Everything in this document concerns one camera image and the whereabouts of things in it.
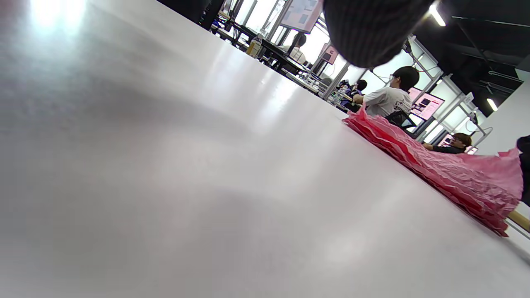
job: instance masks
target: fluorescent light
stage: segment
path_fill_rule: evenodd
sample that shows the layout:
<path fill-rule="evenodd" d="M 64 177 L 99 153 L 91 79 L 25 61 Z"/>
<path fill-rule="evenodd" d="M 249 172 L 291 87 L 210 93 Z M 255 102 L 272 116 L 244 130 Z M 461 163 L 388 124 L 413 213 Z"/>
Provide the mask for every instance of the fluorescent light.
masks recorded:
<path fill-rule="evenodd" d="M 491 108 L 494 110 L 494 111 L 497 111 L 497 105 L 494 103 L 493 100 L 491 100 L 491 98 L 488 98 L 488 103 L 490 104 Z"/>
<path fill-rule="evenodd" d="M 436 10 L 436 4 L 432 4 L 431 7 L 429 8 L 429 12 L 431 13 L 431 15 L 434 17 L 434 19 L 436 20 L 436 22 L 438 22 L 438 25 L 440 26 L 445 26 L 445 22 L 444 22 L 444 19 L 441 18 L 441 15 L 438 13 L 438 11 Z"/>

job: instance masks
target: white table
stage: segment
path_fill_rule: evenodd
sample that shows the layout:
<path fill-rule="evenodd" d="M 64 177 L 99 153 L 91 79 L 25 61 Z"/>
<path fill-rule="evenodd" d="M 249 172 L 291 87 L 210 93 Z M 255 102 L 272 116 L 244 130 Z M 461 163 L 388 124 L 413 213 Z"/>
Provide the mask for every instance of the white table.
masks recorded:
<path fill-rule="evenodd" d="M 500 238 L 158 2 L 8 1 L 2 297 L 529 297 Z"/>
<path fill-rule="evenodd" d="M 306 81 L 304 81 L 303 79 L 297 77 L 296 75 L 290 72 L 285 73 L 285 76 L 287 76 L 291 81 L 295 82 L 296 84 L 300 85 L 303 88 L 308 89 L 309 91 L 312 91 L 315 94 L 319 92 L 319 89 L 317 87 L 309 85 Z"/>

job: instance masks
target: crumpled pink paper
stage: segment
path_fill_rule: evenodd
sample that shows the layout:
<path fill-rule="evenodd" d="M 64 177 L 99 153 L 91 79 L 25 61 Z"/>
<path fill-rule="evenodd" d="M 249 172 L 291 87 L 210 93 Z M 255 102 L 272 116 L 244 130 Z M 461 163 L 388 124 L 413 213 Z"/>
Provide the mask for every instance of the crumpled pink paper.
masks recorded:
<path fill-rule="evenodd" d="M 364 107 L 343 122 L 372 144 L 425 179 L 452 202 L 502 236 L 504 220 L 523 192 L 519 151 L 499 156 L 446 154 L 426 150 L 385 118 L 369 116 Z"/>

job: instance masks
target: black chair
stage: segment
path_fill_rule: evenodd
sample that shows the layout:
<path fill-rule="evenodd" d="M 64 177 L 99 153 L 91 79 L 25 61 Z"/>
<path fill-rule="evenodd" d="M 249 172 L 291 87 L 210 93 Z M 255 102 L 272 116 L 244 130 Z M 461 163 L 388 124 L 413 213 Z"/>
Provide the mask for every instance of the black chair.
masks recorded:
<path fill-rule="evenodd" d="M 386 116 L 385 119 L 403 130 L 416 126 L 416 124 L 410 119 L 409 114 L 404 111 L 393 112 Z"/>

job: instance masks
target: water bottle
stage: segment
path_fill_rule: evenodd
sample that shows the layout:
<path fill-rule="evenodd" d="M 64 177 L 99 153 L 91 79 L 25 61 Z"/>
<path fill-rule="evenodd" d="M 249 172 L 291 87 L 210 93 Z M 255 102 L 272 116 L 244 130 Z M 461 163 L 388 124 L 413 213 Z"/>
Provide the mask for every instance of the water bottle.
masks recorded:
<path fill-rule="evenodd" d="M 252 58 L 258 56 L 259 51 L 261 50 L 261 40 L 263 35 L 259 33 L 252 41 L 250 42 L 249 48 L 246 50 L 246 54 Z"/>
<path fill-rule="evenodd" d="M 346 95 L 346 86 L 342 87 L 335 96 L 335 104 L 340 104 L 344 96 Z"/>

